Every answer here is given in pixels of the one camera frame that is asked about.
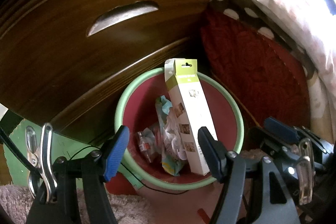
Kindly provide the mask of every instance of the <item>green rim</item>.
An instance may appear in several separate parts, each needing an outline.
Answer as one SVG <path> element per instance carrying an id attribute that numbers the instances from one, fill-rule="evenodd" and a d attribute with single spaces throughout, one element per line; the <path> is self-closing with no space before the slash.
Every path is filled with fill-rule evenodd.
<path id="1" fill-rule="evenodd" d="M 123 116 L 124 116 L 124 111 L 125 107 L 127 104 L 127 101 L 131 94 L 136 90 L 136 88 L 142 84 L 144 81 L 147 79 L 162 74 L 164 73 L 164 68 L 157 68 L 150 70 L 148 72 L 145 72 L 144 74 L 140 75 L 137 77 L 132 83 L 128 85 L 128 87 L 125 89 L 123 94 L 120 97 L 120 100 L 117 105 L 117 109 L 115 112 L 115 118 L 114 118 L 114 128 L 115 132 L 118 130 L 118 128 L 122 125 L 123 123 Z M 202 79 L 206 82 L 208 82 L 210 85 L 215 87 L 229 102 L 229 104 L 232 107 L 232 110 L 235 114 L 236 117 L 236 122 L 237 122 L 237 140 L 235 144 L 234 150 L 239 153 L 240 150 L 242 149 L 243 146 L 243 139 L 244 139 L 244 125 L 243 125 L 243 117 L 240 113 L 240 110 L 238 108 L 238 105 L 232 98 L 232 96 L 215 80 L 211 79 L 210 77 L 198 72 L 197 73 L 199 79 Z M 193 183 L 187 183 L 187 184 L 176 184 L 176 183 L 169 183 L 165 182 L 162 180 L 159 180 L 147 172 L 145 172 L 137 163 L 136 161 L 132 158 L 131 154 L 129 153 L 128 149 L 126 149 L 124 153 L 124 160 L 129 164 L 129 166 L 132 168 L 132 171 L 135 172 L 136 174 L 140 175 L 143 177 L 145 180 L 151 182 L 152 184 L 165 188 L 165 189 L 170 189 L 170 190 L 190 190 L 190 189 L 196 189 L 205 185 L 208 185 L 212 182 L 214 182 L 216 179 L 213 177 L 208 177 L 204 180 L 198 181 L 198 182 L 193 182 Z"/>

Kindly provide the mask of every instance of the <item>trash can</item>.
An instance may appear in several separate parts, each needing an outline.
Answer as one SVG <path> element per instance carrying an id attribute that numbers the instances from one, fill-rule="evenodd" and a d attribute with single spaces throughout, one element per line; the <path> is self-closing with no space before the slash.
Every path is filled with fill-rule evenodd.
<path id="1" fill-rule="evenodd" d="M 208 102 L 217 138 L 228 150 L 240 152 L 244 139 L 243 118 L 232 96 L 215 80 L 198 73 Z M 130 129 L 130 140 L 123 161 L 131 171 L 152 184 L 171 190 L 189 190 L 215 181 L 208 173 L 205 176 L 190 172 L 189 165 L 180 176 L 164 171 L 161 164 L 150 164 L 142 156 L 135 133 L 157 122 L 155 99 L 165 95 L 169 98 L 164 78 L 164 68 L 157 68 L 136 78 L 122 94 L 115 113 L 115 131 L 121 125 Z"/>

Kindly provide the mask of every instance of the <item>cardboard box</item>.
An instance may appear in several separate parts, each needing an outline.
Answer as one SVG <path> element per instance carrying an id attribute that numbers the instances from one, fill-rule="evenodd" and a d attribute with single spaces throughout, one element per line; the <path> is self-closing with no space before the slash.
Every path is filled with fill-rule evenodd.
<path id="1" fill-rule="evenodd" d="M 207 127 L 215 140 L 217 135 L 197 76 L 197 60 L 168 59 L 165 62 L 165 81 L 191 172 L 206 175 L 209 168 L 198 144 L 198 130 Z"/>

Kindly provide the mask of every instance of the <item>bedding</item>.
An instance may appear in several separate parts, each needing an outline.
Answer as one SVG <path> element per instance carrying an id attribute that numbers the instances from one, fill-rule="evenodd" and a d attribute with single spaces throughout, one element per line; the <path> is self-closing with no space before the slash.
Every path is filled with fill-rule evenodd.
<path id="1" fill-rule="evenodd" d="M 205 52 L 213 74 L 234 95 L 248 124 L 263 124 L 273 116 L 309 126 L 305 73 L 280 37 L 284 32 L 272 31 L 251 0 L 211 0 L 210 7 L 201 28 Z"/>
<path id="2" fill-rule="evenodd" d="M 252 0 L 261 11 L 283 29 L 307 53 L 315 65 L 308 86 L 313 127 L 332 131 L 336 140 L 336 45 L 333 15 L 315 9 L 305 0 Z"/>
<path id="3" fill-rule="evenodd" d="M 315 64 L 308 56 L 305 48 L 296 43 L 288 33 L 281 29 L 281 27 L 268 17 L 252 0 L 211 0 L 209 8 L 209 10 L 217 11 L 217 14 L 213 15 L 212 12 L 207 11 L 205 24 L 201 29 L 203 44 L 208 57 L 210 57 L 209 52 L 214 51 L 214 49 L 209 49 L 209 46 L 211 47 L 210 44 L 216 44 L 217 48 L 215 47 L 215 51 L 217 52 L 219 52 L 219 48 L 223 44 L 221 38 L 217 38 L 217 41 L 215 41 L 215 38 L 220 36 L 221 29 L 224 29 L 223 25 L 228 24 L 228 20 L 224 15 L 234 20 L 239 20 L 241 23 L 240 28 L 248 27 L 247 30 L 245 30 L 246 32 L 249 32 L 249 29 L 253 29 L 255 33 L 264 35 L 262 41 L 259 40 L 261 41 L 260 43 L 263 43 L 267 38 L 269 39 L 267 43 L 270 47 L 271 45 L 273 46 L 277 55 L 281 54 L 279 58 L 283 60 L 287 69 L 293 74 L 301 87 L 301 95 L 299 96 L 303 96 L 306 99 L 305 105 L 302 104 L 302 109 L 298 110 L 305 113 L 305 117 L 301 117 L 302 121 L 308 123 L 308 125 L 310 124 L 310 129 L 318 136 L 328 140 L 330 143 L 334 143 L 328 99 L 330 94 L 328 94 L 324 83 L 320 80 Z M 210 63 L 216 79 L 226 85 L 225 78 L 219 75 L 220 70 L 222 74 L 224 74 L 226 70 L 223 68 L 219 69 L 219 67 L 215 67 L 214 64 L 214 62 L 218 62 L 219 60 L 220 58 L 218 57 L 216 61 L 212 60 Z M 231 92 L 233 96 L 235 96 L 235 92 L 233 90 L 231 90 Z M 236 97 L 236 100 L 238 103 L 243 103 L 240 102 L 238 97 Z M 253 109 L 247 109 L 246 106 L 243 105 L 242 112 L 243 115 L 247 114 L 246 117 L 248 117 L 249 124 L 256 124 L 257 120 L 253 116 Z M 294 123 L 296 123 L 296 125 L 303 125 L 300 119 Z"/>

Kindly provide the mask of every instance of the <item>green board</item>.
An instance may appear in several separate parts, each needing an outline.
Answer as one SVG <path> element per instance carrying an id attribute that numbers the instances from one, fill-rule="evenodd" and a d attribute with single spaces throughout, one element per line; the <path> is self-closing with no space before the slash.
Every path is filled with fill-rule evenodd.
<path id="1" fill-rule="evenodd" d="M 36 132 L 37 142 L 40 142 L 41 130 L 40 126 L 33 124 L 27 120 L 22 120 L 21 123 L 13 130 L 9 135 L 13 143 L 18 147 L 20 152 L 27 156 L 26 149 L 26 127 L 32 126 Z M 51 160 L 54 162 L 58 157 L 64 156 L 67 159 L 70 159 L 80 149 L 88 146 L 88 144 L 81 143 L 70 138 L 64 137 L 57 133 L 53 134 L 52 146 L 51 146 Z M 85 157 L 89 152 L 95 150 L 95 148 L 87 148 L 78 155 L 75 156 L 75 159 Z M 4 145 L 5 157 L 7 160 L 7 165 L 9 168 L 9 173 L 12 177 L 13 184 L 20 186 L 28 186 L 28 170 L 23 166 L 23 164 L 12 154 L 12 152 Z M 142 185 L 135 180 L 135 178 L 122 166 L 119 166 L 119 172 L 123 175 L 136 187 L 140 188 Z M 82 180 L 77 180 L 77 188 L 83 188 Z"/>

